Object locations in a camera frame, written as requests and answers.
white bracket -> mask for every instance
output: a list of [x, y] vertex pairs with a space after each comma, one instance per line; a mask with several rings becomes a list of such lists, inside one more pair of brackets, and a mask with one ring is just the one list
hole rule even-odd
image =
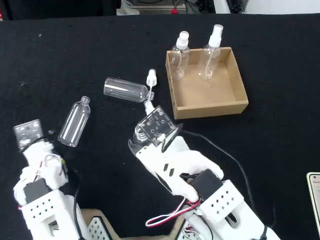
[[208, 221], [217, 224], [243, 201], [244, 197], [238, 189], [230, 180], [226, 180], [214, 194], [201, 204], [198, 211], [202, 212]]

empty plastic bottle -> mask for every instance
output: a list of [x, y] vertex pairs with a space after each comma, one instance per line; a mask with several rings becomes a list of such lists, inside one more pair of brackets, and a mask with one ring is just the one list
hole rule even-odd
[[136, 103], [143, 103], [154, 98], [154, 93], [148, 91], [145, 85], [113, 77], [105, 80], [103, 94]]
[[205, 80], [210, 79], [217, 69], [221, 53], [220, 43], [223, 29], [224, 27], [222, 25], [214, 25], [209, 43], [202, 49], [197, 72], [198, 75]]
[[89, 102], [90, 98], [83, 96], [81, 101], [73, 104], [58, 136], [59, 142], [70, 147], [78, 145], [91, 112]]
[[179, 34], [176, 44], [172, 47], [170, 66], [172, 69], [173, 79], [182, 79], [188, 68], [189, 53], [188, 47], [189, 33], [182, 31]]

cardboard box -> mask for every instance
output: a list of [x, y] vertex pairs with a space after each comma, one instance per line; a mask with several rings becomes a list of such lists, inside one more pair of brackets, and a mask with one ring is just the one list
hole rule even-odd
[[222, 47], [218, 67], [209, 80], [197, 75], [201, 49], [191, 49], [189, 65], [183, 79], [173, 79], [166, 52], [166, 73], [175, 119], [202, 118], [240, 114], [248, 98], [231, 47]]

black felt cloth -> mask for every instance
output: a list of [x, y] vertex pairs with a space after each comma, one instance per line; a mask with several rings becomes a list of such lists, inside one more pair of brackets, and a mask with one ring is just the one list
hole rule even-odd
[[[317, 227], [306, 174], [320, 172], [320, 15], [153, 15], [48, 19], [0, 23], [0, 239], [31, 239], [13, 186], [25, 159], [13, 126], [40, 119], [57, 138], [70, 107], [91, 98], [91, 115], [77, 148], [56, 149], [82, 176], [81, 208], [103, 211], [121, 237], [168, 234], [173, 222], [147, 229], [145, 221], [172, 211], [171, 196], [135, 159], [128, 139], [144, 115], [142, 104], [103, 95], [107, 76], [143, 84], [157, 70], [155, 105], [173, 118], [166, 50], [181, 30], [190, 48], [224, 26], [247, 92], [243, 114], [178, 121], [239, 159], [258, 214], [284, 240], [315, 240]], [[232, 160], [201, 139], [186, 136], [224, 170], [248, 200]]]

bottle neck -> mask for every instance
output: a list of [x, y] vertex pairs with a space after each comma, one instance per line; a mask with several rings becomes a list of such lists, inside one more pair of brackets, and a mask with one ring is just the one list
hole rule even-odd
[[89, 105], [89, 103], [90, 103], [90, 98], [89, 97], [87, 97], [87, 96], [83, 96], [82, 98], [81, 98], [81, 101], [80, 101], [83, 105]]

